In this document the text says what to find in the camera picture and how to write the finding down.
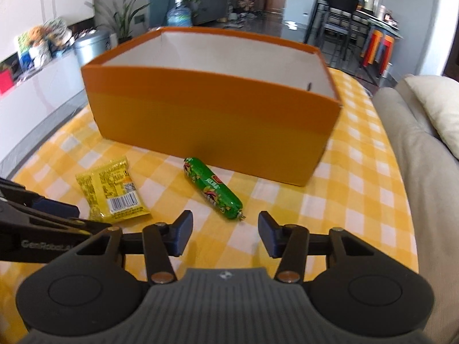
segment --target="black chair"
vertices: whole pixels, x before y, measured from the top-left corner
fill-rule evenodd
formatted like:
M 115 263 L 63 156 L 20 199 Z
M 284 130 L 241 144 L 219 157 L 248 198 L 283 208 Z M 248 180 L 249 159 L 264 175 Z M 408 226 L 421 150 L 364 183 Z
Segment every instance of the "black chair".
M 322 49 L 325 30 L 345 36 L 346 38 L 341 44 L 340 57 L 346 60 L 347 47 L 352 34 L 353 14 L 357 10 L 359 0 L 327 0 L 327 4 L 329 9 L 324 15 L 316 46 Z

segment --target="yellow checkered tablecloth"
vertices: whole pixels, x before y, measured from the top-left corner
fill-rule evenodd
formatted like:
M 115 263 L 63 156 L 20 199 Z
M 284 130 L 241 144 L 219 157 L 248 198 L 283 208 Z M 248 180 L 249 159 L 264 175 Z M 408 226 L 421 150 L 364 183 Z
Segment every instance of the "yellow checkered tablecloth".
M 89 208 L 75 175 L 127 156 L 130 174 L 151 216 L 119 223 L 125 232 L 139 232 L 158 221 L 171 223 L 183 210 L 193 211 L 194 229 L 185 253 L 171 258 L 179 278 L 191 266 L 265 266 L 273 275 L 279 260 L 268 257 L 259 239 L 257 220 L 261 210 L 267 210 L 280 224 L 301 224 L 313 233 L 344 227 L 417 271 L 408 201 L 386 133 L 362 86 L 343 72 L 331 73 L 344 109 L 306 187 L 213 168 L 244 203 L 244 222 L 224 220 L 204 200 L 185 177 L 182 159 L 103 139 L 89 107 L 46 142 L 15 181 L 49 198 L 76 204 L 85 218 Z M 126 264 L 128 271 L 145 280 L 143 256 L 128 256 Z M 21 281 L 39 267 L 0 262 L 3 343 L 13 343 L 26 333 L 14 294 Z M 308 279 L 324 269 L 323 256 L 308 257 Z

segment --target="dark tile floor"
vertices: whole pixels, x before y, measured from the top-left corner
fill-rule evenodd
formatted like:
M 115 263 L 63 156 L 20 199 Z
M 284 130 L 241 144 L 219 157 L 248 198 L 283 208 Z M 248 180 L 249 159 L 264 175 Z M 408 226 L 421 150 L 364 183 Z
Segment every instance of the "dark tile floor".
M 238 22 L 237 27 L 228 27 L 228 23 L 210 22 L 204 26 L 227 28 L 237 31 L 254 32 L 265 35 L 272 35 L 287 40 L 296 42 L 303 42 L 306 34 L 306 29 L 301 27 L 292 27 L 282 22 L 282 16 L 272 13 L 261 13 L 258 15 L 251 15 Z M 308 44 L 314 45 L 316 37 L 316 30 L 313 29 Z M 376 79 L 376 71 L 374 68 L 369 67 L 368 71 L 373 75 L 372 81 L 368 73 L 360 67 L 360 53 L 361 49 L 355 45 L 350 45 L 347 53 L 346 61 L 338 60 L 338 53 L 336 51 L 336 38 L 326 36 L 325 43 L 322 48 L 327 65 L 333 68 L 338 68 L 350 74 L 357 79 L 371 94 L 374 94 L 380 87 L 393 87 L 395 83 L 384 78 Z

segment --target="pink object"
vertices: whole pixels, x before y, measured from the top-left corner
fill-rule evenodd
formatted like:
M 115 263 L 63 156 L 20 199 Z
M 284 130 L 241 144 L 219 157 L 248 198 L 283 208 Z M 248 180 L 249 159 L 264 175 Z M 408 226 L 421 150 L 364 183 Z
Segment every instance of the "pink object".
M 14 82 L 9 70 L 0 72 L 0 96 L 13 88 Z

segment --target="white pillow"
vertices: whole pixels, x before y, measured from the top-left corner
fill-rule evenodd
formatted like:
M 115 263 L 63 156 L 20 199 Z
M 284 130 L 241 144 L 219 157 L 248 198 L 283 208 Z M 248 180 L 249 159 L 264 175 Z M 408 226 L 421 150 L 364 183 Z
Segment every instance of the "white pillow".
M 422 103 L 432 125 L 459 159 L 459 83 L 449 77 L 423 75 L 405 78 Z

